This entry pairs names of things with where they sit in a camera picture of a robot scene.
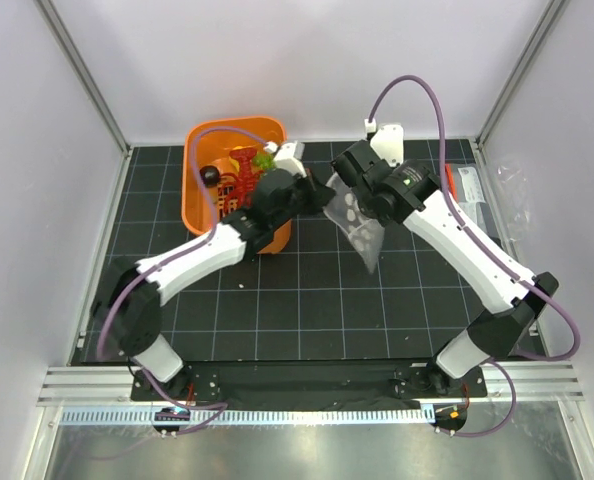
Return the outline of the red toy lobster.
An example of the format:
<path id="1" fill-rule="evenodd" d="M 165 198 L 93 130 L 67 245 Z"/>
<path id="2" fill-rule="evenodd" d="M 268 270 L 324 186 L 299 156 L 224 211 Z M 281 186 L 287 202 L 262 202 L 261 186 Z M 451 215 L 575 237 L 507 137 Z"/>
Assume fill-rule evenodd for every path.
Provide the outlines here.
<path id="1" fill-rule="evenodd" d="M 223 189 L 226 190 L 224 214 L 250 204 L 252 193 L 261 177 L 261 170 L 253 162 L 257 154 L 255 147 L 240 147 L 230 151 L 228 160 L 231 166 L 235 166 L 235 172 L 222 175 Z"/>

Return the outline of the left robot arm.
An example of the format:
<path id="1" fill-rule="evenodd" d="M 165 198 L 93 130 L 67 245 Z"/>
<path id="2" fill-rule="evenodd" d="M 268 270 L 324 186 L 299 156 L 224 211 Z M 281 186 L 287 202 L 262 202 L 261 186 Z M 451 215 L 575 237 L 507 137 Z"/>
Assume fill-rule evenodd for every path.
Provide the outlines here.
<path id="1" fill-rule="evenodd" d="M 184 362 L 162 334 L 163 307 L 197 281 L 261 252 L 275 232 L 299 215 L 318 214 L 336 192 L 312 173 L 275 169 L 262 176 L 246 203 L 208 233 L 158 256 L 117 258 L 101 277 L 90 308 L 100 323 L 97 355 L 124 353 L 154 378 L 167 400 L 185 395 Z"/>

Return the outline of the clear dotted zip bag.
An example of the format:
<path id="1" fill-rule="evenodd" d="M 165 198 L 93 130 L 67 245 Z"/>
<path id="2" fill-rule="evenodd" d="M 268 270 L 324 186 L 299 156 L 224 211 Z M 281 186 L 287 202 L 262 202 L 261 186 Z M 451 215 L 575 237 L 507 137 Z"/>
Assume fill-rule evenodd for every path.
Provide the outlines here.
<path id="1" fill-rule="evenodd" d="M 323 208 L 324 215 L 341 230 L 368 272 L 373 273 L 383 246 L 384 227 L 361 211 L 356 195 L 337 173 L 329 178 L 326 186 L 334 190 L 335 196 Z"/>

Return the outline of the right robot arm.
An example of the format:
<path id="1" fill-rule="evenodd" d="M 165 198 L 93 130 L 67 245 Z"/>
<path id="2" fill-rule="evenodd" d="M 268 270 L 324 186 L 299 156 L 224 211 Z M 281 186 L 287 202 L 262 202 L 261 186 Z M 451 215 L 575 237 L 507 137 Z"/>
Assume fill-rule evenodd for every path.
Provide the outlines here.
<path id="1" fill-rule="evenodd" d="M 384 230 L 400 224 L 431 245 L 471 286 L 484 309 L 443 346 L 427 372 L 430 389 L 452 395 L 464 376 L 489 358 L 503 359 L 541 315 L 558 282 L 518 265 L 454 200 L 439 178 L 415 161 L 384 160 L 360 140 L 331 163 L 327 184 L 336 192 L 324 210 L 368 269 L 381 252 Z"/>

